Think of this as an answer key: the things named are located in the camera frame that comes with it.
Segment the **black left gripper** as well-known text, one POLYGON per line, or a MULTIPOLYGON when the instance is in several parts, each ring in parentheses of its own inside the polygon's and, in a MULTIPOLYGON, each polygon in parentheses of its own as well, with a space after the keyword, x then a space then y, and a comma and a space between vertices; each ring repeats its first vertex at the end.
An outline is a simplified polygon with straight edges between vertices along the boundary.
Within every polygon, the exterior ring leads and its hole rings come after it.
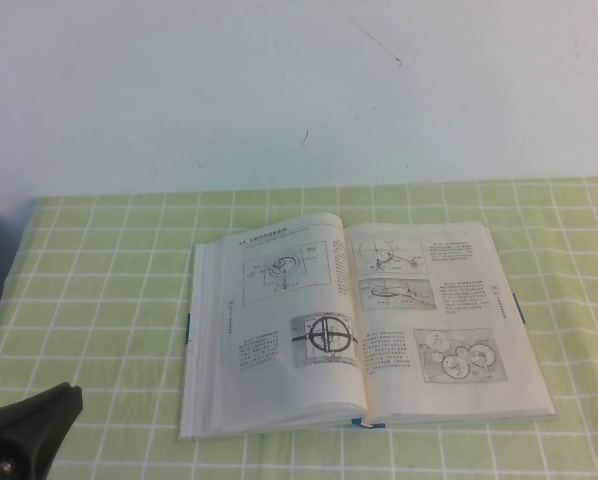
POLYGON ((81 412, 82 388, 76 385, 56 385, 0 407, 0 479, 46 479, 45 441, 60 445, 81 412))

